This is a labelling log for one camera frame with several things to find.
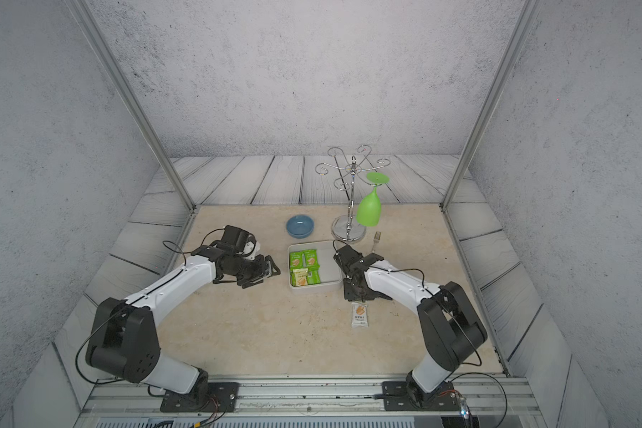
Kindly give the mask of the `white cookie packet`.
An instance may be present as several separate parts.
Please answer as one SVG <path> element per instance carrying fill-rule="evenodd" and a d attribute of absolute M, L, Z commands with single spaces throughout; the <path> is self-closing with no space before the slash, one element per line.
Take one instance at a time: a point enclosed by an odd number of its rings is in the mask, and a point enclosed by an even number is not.
<path fill-rule="evenodd" d="M 360 327 L 369 327 L 369 322 L 367 318 L 367 305 L 353 302 L 352 305 L 352 315 L 351 315 L 351 327 L 360 328 Z"/>

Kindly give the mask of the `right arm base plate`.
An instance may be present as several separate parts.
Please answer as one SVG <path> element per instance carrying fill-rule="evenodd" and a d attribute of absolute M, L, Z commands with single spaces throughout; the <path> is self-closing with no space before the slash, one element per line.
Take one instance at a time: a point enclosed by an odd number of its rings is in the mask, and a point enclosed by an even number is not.
<path fill-rule="evenodd" d="M 374 396 L 383 401 L 386 411 L 449 411 L 460 410 L 460 398 L 453 383 L 444 382 L 432 392 L 424 392 L 414 382 L 383 382 L 382 392 Z"/>

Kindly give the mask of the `green cookie packet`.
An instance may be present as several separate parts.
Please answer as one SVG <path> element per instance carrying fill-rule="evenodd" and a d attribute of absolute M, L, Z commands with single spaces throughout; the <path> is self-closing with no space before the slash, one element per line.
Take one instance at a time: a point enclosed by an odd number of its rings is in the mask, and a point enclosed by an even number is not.
<path fill-rule="evenodd" d="M 290 269 L 304 269 L 306 267 L 303 251 L 289 253 L 289 267 Z"/>

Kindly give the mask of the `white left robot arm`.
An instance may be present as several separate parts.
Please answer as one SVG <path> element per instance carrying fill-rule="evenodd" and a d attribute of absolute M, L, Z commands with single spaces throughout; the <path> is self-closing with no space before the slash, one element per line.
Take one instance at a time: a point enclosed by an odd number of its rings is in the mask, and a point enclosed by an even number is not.
<path fill-rule="evenodd" d="M 124 299 L 100 303 L 91 334 L 77 355 L 115 380 L 144 383 L 186 395 L 207 380 L 203 370 L 162 353 L 157 329 L 169 313 L 205 285 L 235 284 L 247 289 L 279 276 L 273 258 L 260 254 L 250 232 L 236 226 L 220 239 L 201 244 L 166 276 Z"/>

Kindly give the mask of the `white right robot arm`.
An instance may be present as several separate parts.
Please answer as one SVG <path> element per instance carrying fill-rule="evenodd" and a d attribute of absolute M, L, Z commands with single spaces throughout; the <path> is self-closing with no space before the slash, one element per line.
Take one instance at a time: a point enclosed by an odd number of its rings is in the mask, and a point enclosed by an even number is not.
<path fill-rule="evenodd" d="M 344 275 L 347 301 L 395 301 L 419 320 L 426 354 L 406 378 L 407 394 L 419 405 L 449 390 L 447 380 L 488 340 L 463 287 L 428 283 L 421 269 L 397 269 L 382 256 L 364 255 L 345 244 L 333 259 Z"/>

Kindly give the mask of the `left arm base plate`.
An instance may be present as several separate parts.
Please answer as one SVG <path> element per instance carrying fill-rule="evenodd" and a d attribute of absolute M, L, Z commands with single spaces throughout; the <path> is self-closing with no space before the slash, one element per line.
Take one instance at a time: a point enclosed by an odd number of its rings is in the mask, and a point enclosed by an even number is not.
<path fill-rule="evenodd" d="M 160 412 L 162 413 L 232 413 L 240 383 L 199 381 L 187 394 L 166 392 Z"/>

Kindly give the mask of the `white plastic storage box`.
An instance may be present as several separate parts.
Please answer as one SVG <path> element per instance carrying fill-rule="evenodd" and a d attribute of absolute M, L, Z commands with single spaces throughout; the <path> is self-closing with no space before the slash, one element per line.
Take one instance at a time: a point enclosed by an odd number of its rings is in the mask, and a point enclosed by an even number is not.
<path fill-rule="evenodd" d="M 333 241 L 293 244 L 287 253 L 292 294 L 323 294 L 342 288 L 343 274 L 333 259 Z"/>

